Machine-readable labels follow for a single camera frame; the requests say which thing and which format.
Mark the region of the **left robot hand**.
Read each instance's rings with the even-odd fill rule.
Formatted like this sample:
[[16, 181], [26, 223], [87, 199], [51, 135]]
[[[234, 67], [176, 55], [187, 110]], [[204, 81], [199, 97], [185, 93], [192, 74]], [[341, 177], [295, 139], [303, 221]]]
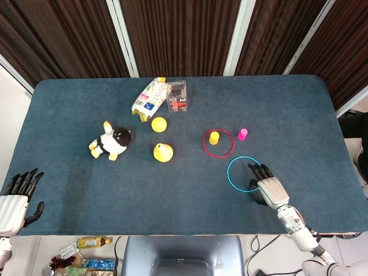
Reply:
[[44, 202], [39, 202], [33, 215], [27, 217], [29, 203], [37, 184], [44, 176], [35, 168], [23, 174], [16, 174], [1, 194], [1, 236], [12, 237], [23, 228], [37, 221], [44, 210]]

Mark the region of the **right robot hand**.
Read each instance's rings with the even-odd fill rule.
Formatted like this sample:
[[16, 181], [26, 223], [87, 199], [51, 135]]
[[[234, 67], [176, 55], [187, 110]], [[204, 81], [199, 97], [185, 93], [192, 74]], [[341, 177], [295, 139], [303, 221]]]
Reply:
[[247, 166], [256, 178], [251, 179], [248, 185], [251, 190], [254, 190], [252, 197], [255, 202], [273, 210], [289, 203], [290, 198], [282, 183], [265, 164], [248, 164]]

